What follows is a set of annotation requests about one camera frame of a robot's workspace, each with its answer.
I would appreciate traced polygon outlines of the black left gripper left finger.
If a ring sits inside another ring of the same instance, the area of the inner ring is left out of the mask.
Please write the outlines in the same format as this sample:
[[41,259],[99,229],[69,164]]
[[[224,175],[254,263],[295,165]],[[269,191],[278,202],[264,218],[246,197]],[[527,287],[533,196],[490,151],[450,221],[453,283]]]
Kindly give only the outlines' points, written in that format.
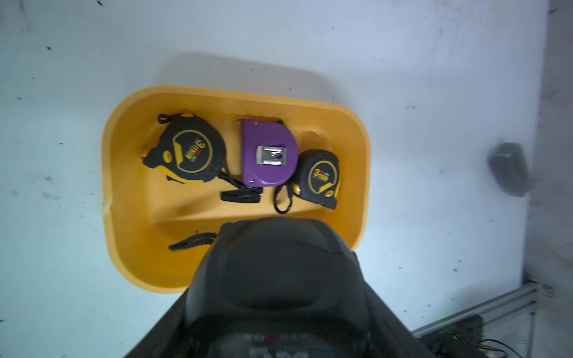
[[186,290],[125,357],[197,357],[188,320],[195,292]]

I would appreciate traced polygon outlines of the small black yellow tape measure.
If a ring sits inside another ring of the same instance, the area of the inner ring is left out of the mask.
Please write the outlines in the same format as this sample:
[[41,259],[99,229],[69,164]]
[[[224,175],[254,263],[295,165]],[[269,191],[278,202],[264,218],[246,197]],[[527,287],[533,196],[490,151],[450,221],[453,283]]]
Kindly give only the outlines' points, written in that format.
[[[275,211],[285,215],[292,208],[294,196],[330,210],[337,208],[337,193],[340,187],[341,171],[338,157],[326,150],[309,149],[298,156],[295,172],[286,183],[277,186],[273,195]],[[278,194],[286,188],[289,205],[278,207]]]

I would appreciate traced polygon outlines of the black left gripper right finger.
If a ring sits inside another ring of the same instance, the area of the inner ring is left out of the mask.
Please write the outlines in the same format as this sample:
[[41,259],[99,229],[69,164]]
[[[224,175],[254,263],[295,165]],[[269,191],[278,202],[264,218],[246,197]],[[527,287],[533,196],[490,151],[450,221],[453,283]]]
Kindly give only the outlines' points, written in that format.
[[370,286],[361,286],[358,322],[365,338],[358,357],[434,357]]

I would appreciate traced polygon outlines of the large black yellow tape measure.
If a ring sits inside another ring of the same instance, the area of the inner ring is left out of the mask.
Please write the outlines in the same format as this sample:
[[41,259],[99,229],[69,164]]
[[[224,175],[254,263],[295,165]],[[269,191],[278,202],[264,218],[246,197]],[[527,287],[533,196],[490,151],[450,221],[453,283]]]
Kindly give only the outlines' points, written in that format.
[[257,204],[263,189],[244,184],[231,174],[225,141],[211,124],[191,113],[161,114],[165,126],[158,144],[143,158],[143,165],[178,183],[208,183],[220,179],[234,189],[220,194],[222,201]]

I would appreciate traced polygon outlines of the black 5M tape measure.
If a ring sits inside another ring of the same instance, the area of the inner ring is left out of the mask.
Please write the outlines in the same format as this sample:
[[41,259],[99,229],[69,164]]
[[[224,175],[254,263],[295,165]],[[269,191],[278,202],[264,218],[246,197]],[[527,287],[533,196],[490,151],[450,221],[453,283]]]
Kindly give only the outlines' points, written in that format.
[[167,357],[371,357],[358,260],[328,225],[266,218],[196,234],[207,246]]

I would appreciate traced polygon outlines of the purple tape measure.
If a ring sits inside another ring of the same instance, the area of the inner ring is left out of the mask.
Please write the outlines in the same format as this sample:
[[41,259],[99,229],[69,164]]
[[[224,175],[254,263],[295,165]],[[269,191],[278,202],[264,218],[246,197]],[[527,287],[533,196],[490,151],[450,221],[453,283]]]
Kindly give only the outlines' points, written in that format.
[[286,183],[298,164],[298,145],[282,121],[240,119],[243,183],[274,187]]

